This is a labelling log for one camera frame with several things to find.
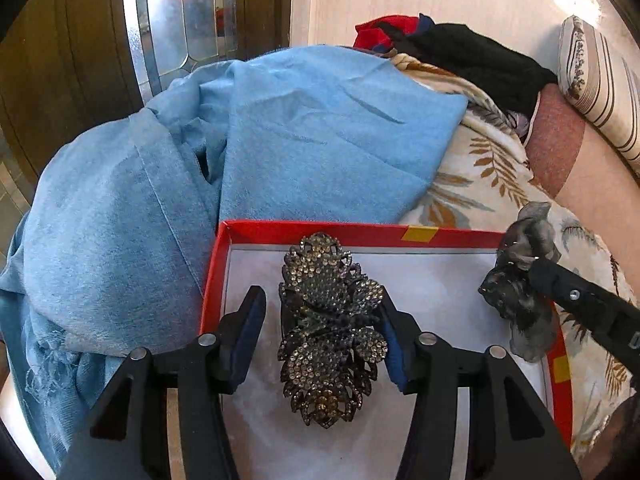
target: black cloth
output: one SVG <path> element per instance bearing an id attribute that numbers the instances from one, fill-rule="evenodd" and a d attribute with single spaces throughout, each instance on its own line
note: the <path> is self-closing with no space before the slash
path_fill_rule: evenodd
<path id="1" fill-rule="evenodd" d="M 381 22 L 398 52 L 453 72 L 487 92 L 500 110 L 533 115 L 538 93 L 556 75 L 535 60 L 476 34 L 466 25 L 439 23 L 425 32 L 406 36 Z"/>

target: floral blanket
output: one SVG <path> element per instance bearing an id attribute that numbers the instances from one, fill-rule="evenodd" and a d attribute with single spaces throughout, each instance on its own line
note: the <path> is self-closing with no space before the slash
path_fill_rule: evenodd
<path id="1" fill-rule="evenodd" d="M 402 218 L 402 224 L 505 231 L 526 203 L 551 202 L 548 220 L 556 231 L 559 263 L 636 304 L 620 266 L 601 238 L 582 227 L 537 183 L 518 136 L 484 91 L 407 54 L 394 55 L 390 61 L 422 85 L 469 99 L 436 179 Z M 631 395 L 630 374 L 570 314 L 560 308 L 558 311 L 574 403 L 572 453 L 579 459 L 593 445 L 615 408 Z"/>

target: rhinestone brooch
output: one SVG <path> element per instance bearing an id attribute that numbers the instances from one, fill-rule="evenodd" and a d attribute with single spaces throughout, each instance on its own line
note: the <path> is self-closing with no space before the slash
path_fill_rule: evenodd
<path id="1" fill-rule="evenodd" d="M 284 361 L 280 380 L 291 409 L 309 426 L 350 422 L 371 393 L 386 341 L 373 325 L 383 288 L 324 233 L 302 238 L 284 257 L 280 283 Z"/>

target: red cloth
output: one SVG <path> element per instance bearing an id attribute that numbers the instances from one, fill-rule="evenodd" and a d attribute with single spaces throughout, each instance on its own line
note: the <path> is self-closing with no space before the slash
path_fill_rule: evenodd
<path id="1" fill-rule="evenodd" d="M 393 25 L 394 27 L 402 30 L 405 34 L 413 34 L 418 28 L 418 18 L 416 16 L 401 16 L 399 14 L 382 16 L 370 22 L 356 25 L 356 32 L 358 35 L 353 46 L 356 48 L 371 50 L 377 44 L 382 43 L 384 46 L 391 48 L 391 40 L 384 32 L 382 32 L 382 30 L 376 28 L 376 24 L 379 22 L 386 22 L 389 25 Z"/>

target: yellow tape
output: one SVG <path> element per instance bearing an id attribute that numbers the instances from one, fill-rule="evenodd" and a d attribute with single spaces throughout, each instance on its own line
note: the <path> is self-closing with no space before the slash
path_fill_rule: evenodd
<path id="1" fill-rule="evenodd" d="M 556 357 L 554 359 L 554 382 L 558 384 L 569 380 L 571 380 L 569 358 L 566 355 Z"/>
<path id="2" fill-rule="evenodd" d="M 402 240 L 405 242 L 424 242 L 428 244 L 437 232 L 437 227 L 410 225 L 404 232 L 404 235 L 402 235 Z"/>

